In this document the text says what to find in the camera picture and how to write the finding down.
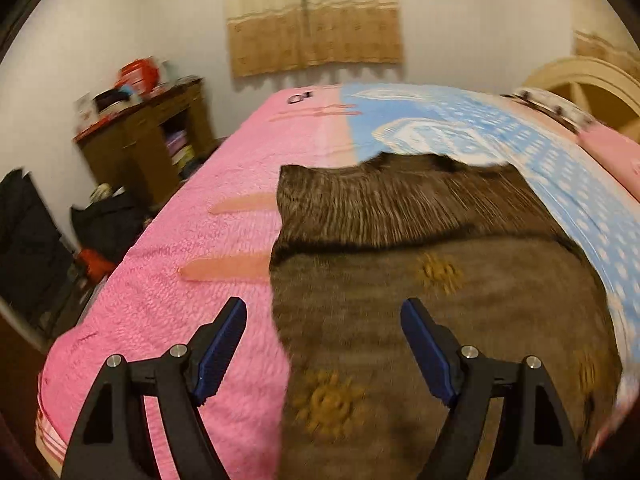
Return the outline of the red item on floor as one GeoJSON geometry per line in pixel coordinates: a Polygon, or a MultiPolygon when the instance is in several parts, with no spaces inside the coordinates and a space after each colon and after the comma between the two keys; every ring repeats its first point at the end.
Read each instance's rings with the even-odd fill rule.
{"type": "Polygon", "coordinates": [[[85,268],[88,280],[97,285],[108,278],[116,269],[116,264],[104,258],[99,252],[90,248],[82,248],[77,260],[85,268]]]}

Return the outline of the black folding chair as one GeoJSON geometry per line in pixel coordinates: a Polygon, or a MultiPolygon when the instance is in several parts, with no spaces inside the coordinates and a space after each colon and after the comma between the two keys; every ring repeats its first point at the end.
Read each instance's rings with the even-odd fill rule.
{"type": "Polygon", "coordinates": [[[51,336],[77,279],[74,255],[32,177],[10,171],[1,181],[1,298],[51,336]]]}

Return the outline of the black bag on floor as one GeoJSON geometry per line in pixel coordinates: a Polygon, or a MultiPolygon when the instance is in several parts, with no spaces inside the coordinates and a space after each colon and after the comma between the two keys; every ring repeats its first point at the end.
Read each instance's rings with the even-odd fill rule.
{"type": "Polygon", "coordinates": [[[127,192],[81,209],[70,208],[70,221],[82,249],[119,264],[145,229],[148,211],[127,192]]]}

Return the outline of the pink and blue bedspread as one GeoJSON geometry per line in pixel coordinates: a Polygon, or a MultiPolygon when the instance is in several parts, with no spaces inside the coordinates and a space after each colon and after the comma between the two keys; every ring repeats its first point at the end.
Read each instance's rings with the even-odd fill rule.
{"type": "Polygon", "coordinates": [[[280,168],[352,166],[381,152],[510,162],[598,270],[618,352],[639,365],[639,205],[556,122],[513,101],[418,84],[282,90],[258,107],[169,201],[96,296],[55,341],[39,377],[36,443],[60,469],[105,359],[164,352],[231,296],[248,324],[206,427],[235,479],[271,479],[288,362],[271,315],[268,258],[280,230],[280,168]]]}

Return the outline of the dark wooden desk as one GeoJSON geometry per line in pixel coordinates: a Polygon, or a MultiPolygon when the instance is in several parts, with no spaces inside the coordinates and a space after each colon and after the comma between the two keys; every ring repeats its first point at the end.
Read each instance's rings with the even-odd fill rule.
{"type": "Polygon", "coordinates": [[[162,208],[181,186],[166,128],[186,134],[194,158],[204,162],[218,148],[205,103],[204,79],[189,76],[151,99],[76,134],[74,143],[96,180],[124,188],[143,206],[162,208]]]}

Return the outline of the pink pillow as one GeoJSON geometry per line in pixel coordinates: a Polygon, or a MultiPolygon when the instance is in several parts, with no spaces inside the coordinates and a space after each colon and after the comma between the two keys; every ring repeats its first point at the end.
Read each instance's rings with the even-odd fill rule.
{"type": "Polygon", "coordinates": [[[605,125],[578,132],[578,144],[636,200],[640,198],[640,145],[605,125]]]}

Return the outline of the white patterned pillow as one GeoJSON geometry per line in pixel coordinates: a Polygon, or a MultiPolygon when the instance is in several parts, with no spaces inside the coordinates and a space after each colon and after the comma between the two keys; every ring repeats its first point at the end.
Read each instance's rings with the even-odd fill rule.
{"type": "Polygon", "coordinates": [[[572,101],[547,90],[521,87],[508,94],[508,98],[538,110],[574,133],[597,122],[596,118],[572,101]]]}

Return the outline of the red bag on desk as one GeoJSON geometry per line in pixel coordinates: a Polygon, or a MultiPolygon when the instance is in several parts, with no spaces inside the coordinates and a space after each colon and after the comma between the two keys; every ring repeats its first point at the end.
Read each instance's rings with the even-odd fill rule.
{"type": "Polygon", "coordinates": [[[159,82],[160,71],[155,61],[152,58],[138,58],[119,70],[116,86],[128,86],[139,96],[148,96],[159,82]]]}

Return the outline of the cream wooden headboard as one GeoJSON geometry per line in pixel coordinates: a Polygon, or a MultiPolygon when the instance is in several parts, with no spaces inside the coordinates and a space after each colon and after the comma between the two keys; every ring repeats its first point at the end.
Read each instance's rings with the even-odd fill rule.
{"type": "Polygon", "coordinates": [[[639,81],[612,63],[589,56],[560,58],[535,70],[523,86],[562,96],[639,142],[639,81]]]}

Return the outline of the beige patterned curtain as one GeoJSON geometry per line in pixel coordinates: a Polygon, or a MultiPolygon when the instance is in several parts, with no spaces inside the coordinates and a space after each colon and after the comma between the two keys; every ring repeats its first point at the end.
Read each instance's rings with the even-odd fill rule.
{"type": "Polygon", "coordinates": [[[232,76],[404,59],[398,0],[224,0],[232,76]]]}

